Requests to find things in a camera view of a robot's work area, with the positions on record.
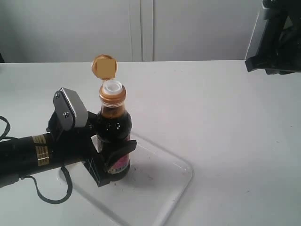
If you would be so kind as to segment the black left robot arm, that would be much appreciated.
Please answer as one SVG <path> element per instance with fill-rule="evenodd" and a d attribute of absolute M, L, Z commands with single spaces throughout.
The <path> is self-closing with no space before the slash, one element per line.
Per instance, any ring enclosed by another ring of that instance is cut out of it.
<path fill-rule="evenodd" d="M 96 135 L 96 115 L 88 114 L 84 127 L 64 130 L 54 113 L 45 134 L 0 143 L 0 185 L 6 186 L 26 176 L 83 162 L 98 187 L 112 180 L 109 169 L 136 149 L 137 141 L 106 144 L 98 152 L 92 136 Z"/>

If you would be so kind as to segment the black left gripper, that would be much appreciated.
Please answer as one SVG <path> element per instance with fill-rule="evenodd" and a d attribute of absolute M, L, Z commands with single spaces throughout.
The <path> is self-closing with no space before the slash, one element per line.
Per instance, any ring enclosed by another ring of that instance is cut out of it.
<path fill-rule="evenodd" d="M 98 187 L 109 184 L 111 180 L 108 171 L 121 158 L 136 149 L 137 141 L 105 144 L 102 156 L 91 139 L 96 134 L 96 114 L 88 112 L 83 126 L 72 125 L 70 129 L 63 128 L 66 119 L 75 121 L 72 115 L 60 119 L 59 114 L 53 112 L 48 122 L 47 132 L 51 135 L 52 142 L 49 166 L 54 169 L 81 161 Z"/>

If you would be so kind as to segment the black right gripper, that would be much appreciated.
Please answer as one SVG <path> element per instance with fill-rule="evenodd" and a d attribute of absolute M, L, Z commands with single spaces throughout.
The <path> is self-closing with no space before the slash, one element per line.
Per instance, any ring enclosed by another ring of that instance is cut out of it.
<path fill-rule="evenodd" d="M 266 74 L 301 71 L 301 2 L 263 0 L 245 56 L 248 72 Z"/>

